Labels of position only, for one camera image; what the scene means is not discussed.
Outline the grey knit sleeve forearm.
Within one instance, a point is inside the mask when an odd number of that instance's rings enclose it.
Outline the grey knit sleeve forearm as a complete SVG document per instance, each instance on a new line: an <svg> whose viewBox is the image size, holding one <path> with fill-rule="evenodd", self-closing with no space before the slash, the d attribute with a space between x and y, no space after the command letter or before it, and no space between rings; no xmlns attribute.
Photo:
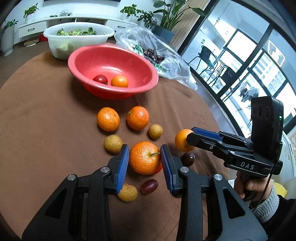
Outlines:
<svg viewBox="0 0 296 241"><path fill-rule="evenodd" d="M272 184L271 187L271 192L266 200L252 210L252 213L259 220L260 223L265 223L269 221L276 213L280 203L280 199L276 194L274 185Z"/></svg>

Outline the person's right hand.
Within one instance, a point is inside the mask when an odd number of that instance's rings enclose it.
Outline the person's right hand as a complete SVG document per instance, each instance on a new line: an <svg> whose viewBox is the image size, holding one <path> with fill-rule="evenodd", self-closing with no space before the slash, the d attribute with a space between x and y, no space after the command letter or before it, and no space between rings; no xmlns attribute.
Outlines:
<svg viewBox="0 0 296 241"><path fill-rule="evenodd" d="M242 172L237 171L236 179L234 181L234 190L239 194L243 199L245 197L245 191L256 192L256 196L253 198L253 201L259 201L262 198L262 201L266 200L269 196L273 182L268 177L263 179L254 179L243 181Z"/></svg>

